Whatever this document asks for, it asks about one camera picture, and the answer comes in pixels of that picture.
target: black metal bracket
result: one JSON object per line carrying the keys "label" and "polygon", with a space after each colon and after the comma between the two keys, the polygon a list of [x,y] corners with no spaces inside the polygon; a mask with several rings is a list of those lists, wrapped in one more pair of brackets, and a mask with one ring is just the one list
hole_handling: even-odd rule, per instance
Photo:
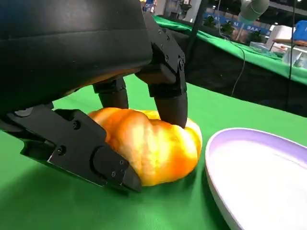
{"label": "black metal bracket", "polygon": [[152,44],[153,59],[136,76],[148,84],[160,118],[185,127],[188,118],[185,54],[171,32],[163,30],[150,13],[144,14],[144,21]]}
{"label": "black metal bracket", "polygon": [[39,105],[7,114],[1,124],[0,128],[23,140],[24,156],[99,186],[110,182],[141,190],[129,162],[105,143],[106,131],[80,110],[53,111]]}

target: blue sign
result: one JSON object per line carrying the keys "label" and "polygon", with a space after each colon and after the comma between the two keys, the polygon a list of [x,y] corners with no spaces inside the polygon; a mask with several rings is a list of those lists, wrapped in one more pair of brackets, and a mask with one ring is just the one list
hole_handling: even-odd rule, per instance
{"label": "blue sign", "polygon": [[[207,18],[209,16],[212,16],[215,20],[216,23],[218,23],[219,18],[220,18],[220,24],[225,24],[227,22],[232,22],[233,23],[233,27],[237,28],[237,29],[241,29],[242,27],[242,22],[234,20],[234,19],[230,19],[230,18],[225,18],[224,16],[217,16],[216,14],[212,14],[212,13],[205,13],[204,14],[204,18]],[[255,32],[255,31],[260,31],[261,34],[266,35],[266,36],[270,36],[271,31],[264,28],[264,27],[259,27],[259,26],[255,26],[255,25],[244,25],[243,26],[244,30],[247,31],[251,31],[251,32]]]}
{"label": "blue sign", "polygon": [[145,3],[144,11],[150,10],[154,5],[154,0],[147,0]]}

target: black cable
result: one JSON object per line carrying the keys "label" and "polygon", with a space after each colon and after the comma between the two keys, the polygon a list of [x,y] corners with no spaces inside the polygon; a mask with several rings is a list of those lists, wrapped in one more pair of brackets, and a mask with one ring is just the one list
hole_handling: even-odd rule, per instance
{"label": "black cable", "polygon": [[241,72],[240,72],[238,78],[236,79],[236,82],[235,82],[235,84],[234,84],[234,87],[233,87],[232,92],[231,92],[231,95],[230,95],[231,97],[233,97],[233,96],[234,96],[235,89],[236,89],[236,85],[237,85],[237,83],[239,82],[239,80],[240,80],[240,78],[241,78],[241,76],[242,76],[242,74],[243,74],[243,71],[244,71],[244,69],[245,69],[245,62],[246,62],[246,61],[245,61],[245,52],[244,52],[244,50],[243,50],[241,47],[239,47],[239,46],[237,46],[236,44],[232,43],[232,41],[230,41],[227,37],[225,37],[224,35],[222,35],[222,33],[221,33],[221,23],[220,23],[220,13],[219,13],[219,11],[220,11],[220,5],[221,5],[221,0],[219,0],[219,4],[218,4],[218,6],[217,6],[217,18],[218,18],[219,34],[220,34],[220,36],[223,37],[225,40],[229,41],[231,44],[233,44],[234,46],[236,46],[237,48],[239,48],[239,49],[242,51],[242,53],[243,53],[243,66],[242,66],[242,70],[241,70]]}
{"label": "black cable", "polygon": [[291,36],[291,52],[290,52],[290,71],[289,71],[289,78],[288,78],[288,87],[287,87],[287,94],[286,94],[286,111],[289,111],[289,99],[290,99],[290,88],[291,88],[291,76],[292,76],[292,54],[293,54],[293,34],[294,34],[294,27],[295,27],[295,8],[296,8],[296,1],[294,0],[293,5],[293,24],[292,24],[292,36]]}

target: purple plate rim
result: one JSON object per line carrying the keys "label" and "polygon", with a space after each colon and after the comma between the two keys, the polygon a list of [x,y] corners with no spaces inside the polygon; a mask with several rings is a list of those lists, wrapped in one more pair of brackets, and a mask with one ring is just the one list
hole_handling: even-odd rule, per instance
{"label": "purple plate rim", "polygon": [[271,137],[274,138],[279,138],[282,139],[283,141],[287,141],[290,142],[292,144],[295,144],[297,146],[300,146],[302,148],[305,148],[307,150],[307,147],[304,145],[301,145],[297,142],[294,142],[292,140],[289,140],[287,138],[283,138],[281,136],[269,133],[269,132],[265,132],[265,131],[261,131],[261,130],[257,130],[257,129],[252,129],[252,128],[238,128],[238,127],[234,127],[234,128],[226,128],[226,129],[222,129],[216,133],[214,133],[210,139],[207,142],[206,148],[205,148],[205,172],[207,174],[207,181],[209,184],[209,188],[210,191],[213,195],[214,201],[216,202],[218,208],[220,209],[225,221],[227,222],[228,226],[230,227],[230,229],[238,229],[238,230],[243,230],[243,227],[240,225],[240,223],[237,221],[237,219],[234,217],[234,215],[232,214],[230,208],[226,205],[226,203],[224,202],[221,194],[219,193],[214,180],[212,179],[212,173],[209,170],[209,164],[210,161],[208,160],[210,158],[210,147],[212,142],[215,140],[216,137],[218,137],[220,134],[224,133],[224,132],[228,132],[228,131],[252,131],[252,132],[256,132],[256,133],[261,133],[261,134],[265,134],[265,135],[269,135]]}

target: gourd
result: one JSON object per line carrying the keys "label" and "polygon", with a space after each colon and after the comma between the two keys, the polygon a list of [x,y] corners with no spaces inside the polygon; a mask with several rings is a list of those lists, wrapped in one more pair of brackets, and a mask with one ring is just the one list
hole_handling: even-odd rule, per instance
{"label": "gourd", "polygon": [[183,129],[161,121],[157,111],[103,108],[89,116],[106,130],[106,143],[129,161],[142,186],[187,176],[201,154],[201,130],[192,120]]}

